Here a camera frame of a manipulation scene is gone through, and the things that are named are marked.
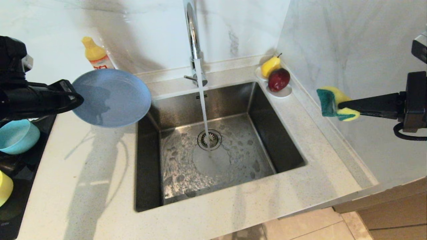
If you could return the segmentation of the gray plate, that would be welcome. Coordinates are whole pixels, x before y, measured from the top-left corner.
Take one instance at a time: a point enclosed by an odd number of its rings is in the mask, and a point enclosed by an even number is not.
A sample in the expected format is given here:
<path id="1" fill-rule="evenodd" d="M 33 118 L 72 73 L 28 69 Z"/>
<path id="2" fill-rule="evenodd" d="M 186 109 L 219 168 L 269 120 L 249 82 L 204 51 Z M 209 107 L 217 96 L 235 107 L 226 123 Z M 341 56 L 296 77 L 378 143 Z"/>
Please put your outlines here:
<path id="1" fill-rule="evenodd" d="M 73 112 L 84 122 L 119 128 L 142 119 L 151 107 L 151 92 L 137 76 L 117 69 L 92 70 L 73 82 L 84 102 Z"/>

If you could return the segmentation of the teal bowl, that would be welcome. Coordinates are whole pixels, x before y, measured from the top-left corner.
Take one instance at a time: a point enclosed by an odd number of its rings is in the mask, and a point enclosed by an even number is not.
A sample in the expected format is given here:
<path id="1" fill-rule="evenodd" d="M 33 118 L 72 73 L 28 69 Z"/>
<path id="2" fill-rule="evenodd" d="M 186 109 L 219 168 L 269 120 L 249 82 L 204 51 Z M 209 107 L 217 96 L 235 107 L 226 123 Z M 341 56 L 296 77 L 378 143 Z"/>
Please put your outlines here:
<path id="1" fill-rule="evenodd" d="M 27 119 L 11 121 L 0 128 L 0 152 L 22 154 L 35 146 L 40 135 L 40 130 Z"/>

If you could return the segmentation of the yellow sponge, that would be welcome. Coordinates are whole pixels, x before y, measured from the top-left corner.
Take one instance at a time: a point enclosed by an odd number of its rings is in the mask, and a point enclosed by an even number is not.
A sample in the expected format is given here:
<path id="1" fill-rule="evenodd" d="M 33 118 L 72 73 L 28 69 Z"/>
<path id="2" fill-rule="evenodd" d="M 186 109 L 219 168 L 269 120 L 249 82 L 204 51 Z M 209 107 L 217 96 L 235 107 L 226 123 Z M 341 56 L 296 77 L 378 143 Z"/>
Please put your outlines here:
<path id="1" fill-rule="evenodd" d="M 339 121 L 353 121 L 360 117 L 360 112 L 351 108 L 339 108 L 342 102 L 351 101 L 352 99 L 332 86 L 325 86 L 316 90 L 320 100 L 322 116 L 337 117 Z"/>

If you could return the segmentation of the orange dish soap bottle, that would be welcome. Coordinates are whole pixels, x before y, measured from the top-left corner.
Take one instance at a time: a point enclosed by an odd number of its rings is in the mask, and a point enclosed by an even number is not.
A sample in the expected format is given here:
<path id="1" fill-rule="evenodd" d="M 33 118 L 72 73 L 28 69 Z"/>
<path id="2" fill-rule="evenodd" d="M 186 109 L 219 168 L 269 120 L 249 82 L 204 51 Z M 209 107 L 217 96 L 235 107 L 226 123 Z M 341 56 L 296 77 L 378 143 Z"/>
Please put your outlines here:
<path id="1" fill-rule="evenodd" d="M 83 37 L 84 55 L 95 70 L 115 69 L 108 53 L 104 48 L 98 46 L 91 37 Z"/>

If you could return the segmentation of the yellow-green bowl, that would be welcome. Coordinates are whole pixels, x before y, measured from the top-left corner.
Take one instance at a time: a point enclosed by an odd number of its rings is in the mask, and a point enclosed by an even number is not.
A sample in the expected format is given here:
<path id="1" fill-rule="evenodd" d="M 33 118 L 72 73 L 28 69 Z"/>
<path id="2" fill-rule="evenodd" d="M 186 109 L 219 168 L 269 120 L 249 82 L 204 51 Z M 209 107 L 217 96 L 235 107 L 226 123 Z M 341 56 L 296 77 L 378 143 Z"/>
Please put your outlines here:
<path id="1" fill-rule="evenodd" d="M 12 179 L 0 170 L 0 207 L 10 198 L 13 187 Z"/>

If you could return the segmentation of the chrome faucet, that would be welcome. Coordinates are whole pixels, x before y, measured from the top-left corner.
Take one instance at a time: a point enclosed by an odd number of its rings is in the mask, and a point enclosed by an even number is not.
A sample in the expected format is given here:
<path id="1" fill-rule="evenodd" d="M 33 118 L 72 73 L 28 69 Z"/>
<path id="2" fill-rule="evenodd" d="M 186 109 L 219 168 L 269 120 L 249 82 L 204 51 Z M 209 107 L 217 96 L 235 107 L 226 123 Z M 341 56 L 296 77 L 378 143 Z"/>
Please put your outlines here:
<path id="1" fill-rule="evenodd" d="M 184 76 L 186 79 L 190 79 L 196 86 L 198 85 L 198 77 L 196 72 L 195 60 L 202 59 L 202 52 L 200 49 L 199 39 L 198 39 L 198 20 L 196 16 L 196 7 L 194 0 L 182 0 L 183 1 L 183 10 L 186 20 L 186 28 L 188 33 L 188 41 L 190 46 L 190 66 L 192 75 Z"/>

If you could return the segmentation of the stainless steel sink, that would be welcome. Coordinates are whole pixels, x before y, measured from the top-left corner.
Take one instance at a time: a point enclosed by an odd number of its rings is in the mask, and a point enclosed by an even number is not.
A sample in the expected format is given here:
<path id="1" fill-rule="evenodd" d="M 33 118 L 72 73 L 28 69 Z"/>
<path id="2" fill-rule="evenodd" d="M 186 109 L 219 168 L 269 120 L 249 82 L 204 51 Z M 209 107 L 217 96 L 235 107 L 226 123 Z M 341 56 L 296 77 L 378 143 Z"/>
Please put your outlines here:
<path id="1" fill-rule="evenodd" d="M 148 211 L 305 165 L 256 82 L 204 91 L 208 129 L 222 143 L 198 146 L 199 93 L 154 100 L 137 125 L 135 210 Z"/>

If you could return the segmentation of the metal sink drain strainer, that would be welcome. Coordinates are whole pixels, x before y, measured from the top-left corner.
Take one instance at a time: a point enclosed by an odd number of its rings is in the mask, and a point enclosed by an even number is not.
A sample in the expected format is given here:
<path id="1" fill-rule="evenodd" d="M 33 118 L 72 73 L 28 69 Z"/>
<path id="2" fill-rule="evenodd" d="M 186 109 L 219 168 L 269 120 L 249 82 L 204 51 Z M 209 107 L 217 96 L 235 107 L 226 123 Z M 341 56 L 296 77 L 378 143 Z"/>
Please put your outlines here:
<path id="1" fill-rule="evenodd" d="M 221 134 L 214 129 L 208 129 L 207 133 L 203 131 L 198 135 L 198 146 L 206 151 L 218 149 L 222 143 Z"/>

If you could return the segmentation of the small white fruit dish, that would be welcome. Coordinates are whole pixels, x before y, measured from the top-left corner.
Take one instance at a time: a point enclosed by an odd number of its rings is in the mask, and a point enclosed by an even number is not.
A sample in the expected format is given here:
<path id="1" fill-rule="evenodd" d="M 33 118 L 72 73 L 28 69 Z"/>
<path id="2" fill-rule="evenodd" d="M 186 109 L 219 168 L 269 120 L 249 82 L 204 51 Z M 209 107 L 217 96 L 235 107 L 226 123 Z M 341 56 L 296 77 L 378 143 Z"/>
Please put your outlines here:
<path id="1" fill-rule="evenodd" d="M 273 92 L 268 87 L 268 79 L 265 78 L 261 73 L 261 66 L 258 65 L 258 67 L 255 69 L 255 76 L 260 80 L 261 84 L 266 89 L 267 93 L 276 98 L 276 99 L 284 99 L 292 94 L 292 87 L 290 85 L 287 85 L 285 88 L 283 88 L 279 92 Z"/>

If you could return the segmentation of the dark red apple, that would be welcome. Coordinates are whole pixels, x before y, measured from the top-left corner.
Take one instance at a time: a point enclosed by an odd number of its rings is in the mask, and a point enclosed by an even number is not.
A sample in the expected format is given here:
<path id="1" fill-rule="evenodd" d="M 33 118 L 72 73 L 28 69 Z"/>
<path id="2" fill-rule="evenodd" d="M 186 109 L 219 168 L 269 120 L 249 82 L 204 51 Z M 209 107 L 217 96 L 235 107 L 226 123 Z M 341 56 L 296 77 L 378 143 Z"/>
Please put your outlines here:
<path id="1" fill-rule="evenodd" d="M 290 83 L 290 73 L 284 68 L 273 70 L 268 78 L 268 88 L 270 91 L 279 92 Z"/>

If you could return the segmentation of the black induction cooktop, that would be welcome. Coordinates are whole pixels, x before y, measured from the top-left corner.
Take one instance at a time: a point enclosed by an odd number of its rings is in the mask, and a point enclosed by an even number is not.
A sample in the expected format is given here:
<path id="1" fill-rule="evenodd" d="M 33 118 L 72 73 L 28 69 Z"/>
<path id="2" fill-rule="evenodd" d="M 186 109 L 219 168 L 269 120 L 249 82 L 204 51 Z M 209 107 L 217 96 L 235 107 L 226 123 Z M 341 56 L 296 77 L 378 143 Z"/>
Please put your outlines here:
<path id="1" fill-rule="evenodd" d="M 34 122 L 41 136 L 35 146 L 19 155 L 0 152 L 0 170 L 13 181 L 9 199 L 0 207 L 0 240 L 15 240 L 18 236 L 33 181 L 56 116 Z"/>

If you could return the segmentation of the light wooden cabinet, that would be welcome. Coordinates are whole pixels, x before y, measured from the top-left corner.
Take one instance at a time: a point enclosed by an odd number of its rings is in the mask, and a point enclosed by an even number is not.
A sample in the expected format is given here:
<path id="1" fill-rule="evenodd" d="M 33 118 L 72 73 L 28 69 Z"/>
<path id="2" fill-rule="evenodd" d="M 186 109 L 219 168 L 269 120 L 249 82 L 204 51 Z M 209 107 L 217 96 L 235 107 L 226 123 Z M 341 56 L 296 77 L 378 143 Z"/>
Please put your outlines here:
<path id="1" fill-rule="evenodd" d="M 333 208 L 362 222 L 373 240 L 427 240 L 427 177 Z"/>

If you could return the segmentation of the yellow pear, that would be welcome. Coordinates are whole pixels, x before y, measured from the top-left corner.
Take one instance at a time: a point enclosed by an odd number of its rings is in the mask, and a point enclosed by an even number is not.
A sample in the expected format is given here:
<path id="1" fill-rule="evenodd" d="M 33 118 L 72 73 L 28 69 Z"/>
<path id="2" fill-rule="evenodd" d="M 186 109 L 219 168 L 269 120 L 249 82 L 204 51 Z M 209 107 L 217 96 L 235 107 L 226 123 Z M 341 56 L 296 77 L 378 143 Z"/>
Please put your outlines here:
<path id="1" fill-rule="evenodd" d="M 274 70 L 277 70 L 280 68 L 280 66 L 281 66 L 280 56 L 281 55 L 282 55 L 282 53 L 280 53 L 277 56 L 273 56 L 271 59 L 269 59 L 268 61 L 264 62 L 261 65 L 261 75 L 264 78 L 268 79 Z"/>

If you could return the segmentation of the running water stream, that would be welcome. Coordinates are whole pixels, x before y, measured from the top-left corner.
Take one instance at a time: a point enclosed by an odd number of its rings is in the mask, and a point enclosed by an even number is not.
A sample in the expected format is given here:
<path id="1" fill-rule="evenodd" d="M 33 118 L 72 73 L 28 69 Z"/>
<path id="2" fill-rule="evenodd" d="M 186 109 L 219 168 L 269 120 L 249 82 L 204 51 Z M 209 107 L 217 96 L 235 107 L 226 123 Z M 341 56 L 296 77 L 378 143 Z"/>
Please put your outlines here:
<path id="1" fill-rule="evenodd" d="M 207 124 L 207 113 L 206 113 L 206 106 L 205 106 L 205 100 L 204 100 L 204 90 L 203 90 L 203 74 L 201 69 L 201 60 L 200 59 L 194 59 L 194 65 L 195 65 L 195 72 L 197 76 L 197 83 L 198 83 L 198 91 L 200 95 L 200 102 L 201 102 L 201 109 L 202 109 L 202 116 L 203 116 L 203 122 L 204 122 L 204 137 L 201 136 L 201 142 L 205 140 L 206 142 L 206 149 L 207 149 L 207 157 L 209 159 L 212 159 L 212 152 L 210 148 L 210 141 L 209 141 L 209 132 L 208 132 L 208 124 Z"/>

